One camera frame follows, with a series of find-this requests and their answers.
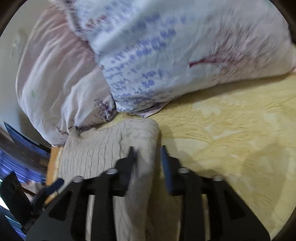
screw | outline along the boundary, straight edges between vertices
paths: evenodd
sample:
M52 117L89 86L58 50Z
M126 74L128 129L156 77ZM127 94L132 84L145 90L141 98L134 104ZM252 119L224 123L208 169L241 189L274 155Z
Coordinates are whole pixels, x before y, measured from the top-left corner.
M178 172L181 173L181 174L185 174L185 173L188 173L189 172L189 169L186 168L186 167L180 167L178 169Z
M73 179L73 182L75 182L75 183L80 183L82 181L83 181L83 177L82 176L76 176Z
M118 170L116 168L110 168L107 170L106 173L109 175L114 175L114 174L118 173Z
M215 175L215 176L213 176L213 180L215 182L223 181L224 180L224 176L222 176L222 175Z

towel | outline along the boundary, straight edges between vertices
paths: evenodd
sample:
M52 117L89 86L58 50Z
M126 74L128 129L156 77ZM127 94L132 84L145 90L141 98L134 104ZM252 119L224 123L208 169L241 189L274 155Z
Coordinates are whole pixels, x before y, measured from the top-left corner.
M115 228L118 241L143 241L146 230L148 199L156 158L158 124L151 119L128 119L102 130L91 129L81 136L70 136L64 147L59 177L65 186L74 176L92 178L114 167L128 155L130 146L137 152L128 193L114 197ZM90 196L86 240L90 240L93 196Z

bedding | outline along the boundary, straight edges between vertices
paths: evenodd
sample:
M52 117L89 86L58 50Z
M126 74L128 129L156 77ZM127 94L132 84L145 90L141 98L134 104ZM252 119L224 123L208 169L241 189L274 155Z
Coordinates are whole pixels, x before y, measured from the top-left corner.
M184 95L150 117L169 154L202 176L224 175L271 238L296 207L295 89L296 75L218 85ZM130 118L139 117L119 113L100 129ZM56 178L59 158L51 164ZM180 208L180 199L167 195L157 163L148 207L154 240L176 240Z
M268 0L70 0L64 7L94 50L118 112L295 67L288 24Z
M65 180L64 186L74 176L97 177L106 169L114 167L118 159L126 158L130 146L134 147L138 159L127 195L124 198L114 197L118 241L145 241L158 134L159 126L153 120L125 120L103 130L91 129L79 138L69 137L66 142L59 169L59 177ZM87 241L90 240L93 206L94 196L90 196L86 218Z
M20 107L42 137L64 145L69 134L110 121L115 103L89 45L56 7L31 32L16 80Z

pillow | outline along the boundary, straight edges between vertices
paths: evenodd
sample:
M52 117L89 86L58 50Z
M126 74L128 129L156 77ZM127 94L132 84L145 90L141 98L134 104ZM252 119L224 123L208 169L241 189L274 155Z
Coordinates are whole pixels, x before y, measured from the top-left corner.
M75 0L119 112L295 67L288 24L268 0Z
M115 103L86 42L52 7L30 34L16 81L20 107L43 138L65 144L69 133L110 121Z

yellow bed sheet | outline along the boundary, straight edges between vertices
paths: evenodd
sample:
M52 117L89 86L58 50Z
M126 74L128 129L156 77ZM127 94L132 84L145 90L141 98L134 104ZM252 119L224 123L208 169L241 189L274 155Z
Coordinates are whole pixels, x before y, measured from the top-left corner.
M137 117L120 113L101 128L126 118ZM201 175L224 175L272 238L282 229L296 206L296 75L187 94L150 118L171 156ZM176 239L179 208L155 181L149 215L159 240Z

